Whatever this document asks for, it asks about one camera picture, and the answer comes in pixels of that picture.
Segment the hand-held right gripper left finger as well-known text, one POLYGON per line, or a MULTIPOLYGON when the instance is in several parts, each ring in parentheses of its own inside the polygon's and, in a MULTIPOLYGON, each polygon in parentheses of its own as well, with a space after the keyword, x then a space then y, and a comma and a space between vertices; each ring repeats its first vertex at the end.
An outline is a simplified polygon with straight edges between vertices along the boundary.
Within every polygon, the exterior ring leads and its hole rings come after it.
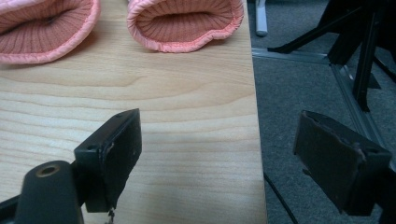
POLYGON ((105 213, 117 207, 141 152, 138 108, 116 114, 74 150, 78 200, 88 212, 105 213))

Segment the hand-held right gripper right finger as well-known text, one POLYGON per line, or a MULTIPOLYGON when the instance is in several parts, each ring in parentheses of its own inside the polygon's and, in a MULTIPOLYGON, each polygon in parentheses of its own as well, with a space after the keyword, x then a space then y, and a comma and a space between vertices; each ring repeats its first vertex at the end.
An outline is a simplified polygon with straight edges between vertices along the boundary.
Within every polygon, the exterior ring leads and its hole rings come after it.
POLYGON ((339 211, 369 216, 376 204, 392 209, 391 153, 337 120, 302 111, 293 153, 339 211))

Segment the light grey and pink glove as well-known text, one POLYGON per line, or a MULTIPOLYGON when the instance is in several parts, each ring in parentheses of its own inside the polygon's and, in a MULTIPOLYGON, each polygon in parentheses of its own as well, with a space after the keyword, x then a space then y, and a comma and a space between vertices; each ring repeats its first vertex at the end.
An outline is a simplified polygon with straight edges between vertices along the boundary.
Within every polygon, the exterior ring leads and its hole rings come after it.
POLYGON ((100 0, 0 0, 0 63, 60 59, 89 35, 100 11, 100 0))

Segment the black tripod stand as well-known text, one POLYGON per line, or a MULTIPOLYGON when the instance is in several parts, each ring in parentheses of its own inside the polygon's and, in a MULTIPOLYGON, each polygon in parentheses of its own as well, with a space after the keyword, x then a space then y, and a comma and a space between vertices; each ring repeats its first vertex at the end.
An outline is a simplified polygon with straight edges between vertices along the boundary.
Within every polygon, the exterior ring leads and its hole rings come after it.
POLYGON ((388 50, 396 62, 396 0, 329 0, 316 28, 269 50, 289 54, 327 33, 338 34, 328 53, 331 63, 344 65, 355 51, 360 53, 352 94, 367 112, 375 50, 388 50))

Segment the white metal stand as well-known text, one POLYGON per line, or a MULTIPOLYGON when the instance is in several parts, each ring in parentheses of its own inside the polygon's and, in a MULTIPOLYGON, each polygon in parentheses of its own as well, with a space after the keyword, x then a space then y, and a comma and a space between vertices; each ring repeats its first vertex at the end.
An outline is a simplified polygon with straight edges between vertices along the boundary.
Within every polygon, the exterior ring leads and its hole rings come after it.
POLYGON ((267 36, 268 25, 266 16, 266 0, 255 0, 256 35, 267 36))

